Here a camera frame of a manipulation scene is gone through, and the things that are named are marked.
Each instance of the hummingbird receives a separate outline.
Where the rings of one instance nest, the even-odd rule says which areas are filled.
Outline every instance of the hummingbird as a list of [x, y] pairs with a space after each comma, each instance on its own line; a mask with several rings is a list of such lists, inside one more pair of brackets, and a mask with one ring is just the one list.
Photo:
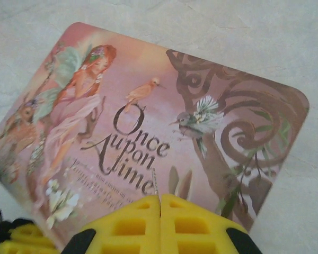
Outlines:
[[197, 110], [193, 114], [182, 112], [177, 116], [175, 122], [169, 124], [179, 124], [179, 132], [183, 137], [195, 139], [204, 159], [207, 148], [202, 137], [207, 133], [214, 133], [219, 128], [224, 116], [224, 113], [218, 113], [217, 109], [218, 103], [208, 95], [198, 101]]
[[138, 100], [144, 99], [147, 96], [149, 96], [152, 92], [152, 90], [155, 87], [162, 87], [165, 88], [160, 84], [159, 78], [152, 78], [149, 82], [138, 86], [134, 90], [132, 90], [128, 96], [126, 96], [126, 99], [128, 99], [128, 103], [125, 107], [125, 112], [128, 112], [132, 104], [136, 104]]

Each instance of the book cover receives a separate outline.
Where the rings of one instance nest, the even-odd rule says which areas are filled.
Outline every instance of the book cover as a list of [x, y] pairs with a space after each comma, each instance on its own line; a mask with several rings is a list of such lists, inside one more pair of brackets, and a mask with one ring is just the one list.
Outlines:
[[0, 123], [0, 181], [62, 249], [173, 193], [250, 229], [308, 113], [298, 90], [83, 23]]

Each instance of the white surface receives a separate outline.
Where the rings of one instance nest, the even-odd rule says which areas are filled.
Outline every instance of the white surface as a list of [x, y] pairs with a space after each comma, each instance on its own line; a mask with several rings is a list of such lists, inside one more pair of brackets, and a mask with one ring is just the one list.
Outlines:
[[[304, 92], [310, 114], [251, 236], [263, 253], [318, 253], [318, 0], [0, 0], [0, 120], [78, 21]], [[0, 208], [24, 216], [1, 186]]]

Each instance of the fairy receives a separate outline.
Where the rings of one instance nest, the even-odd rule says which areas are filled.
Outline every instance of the fairy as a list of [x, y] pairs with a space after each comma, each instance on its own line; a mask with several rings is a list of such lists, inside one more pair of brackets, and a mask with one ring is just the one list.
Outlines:
[[43, 148], [43, 165], [37, 179], [36, 207], [42, 206], [44, 186], [60, 171], [63, 158], [78, 139], [80, 123], [87, 123], [86, 133], [93, 132], [94, 126], [89, 124], [87, 117], [102, 103], [99, 95], [102, 75], [111, 66], [116, 53], [111, 45], [93, 48], [53, 100], [52, 110], [48, 114], [50, 126]]

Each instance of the white flower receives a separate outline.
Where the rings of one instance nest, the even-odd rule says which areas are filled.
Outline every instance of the white flower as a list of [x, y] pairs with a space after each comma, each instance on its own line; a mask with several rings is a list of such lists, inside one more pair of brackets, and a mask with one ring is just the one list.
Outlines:
[[65, 172], [64, 172], [64, 176], [66, 177], [67, 176], [67, 173], [69, 172], [70, 168], [66, 168], [65, 169]]
[[47, 218], [47, 227], [51, 229], [56, 221], [67, 219], [78, 204], [79, 195], [71, 191], [51, 193], [49, 196], [49, 209], [52, 215]]
[[46, 190], [47, 196], [51, 194], [52, 192], [56, 192], [59, 188], [59, 183], [57, 179], [48, 181], [47, 185], [48, 185], [48, 189]]

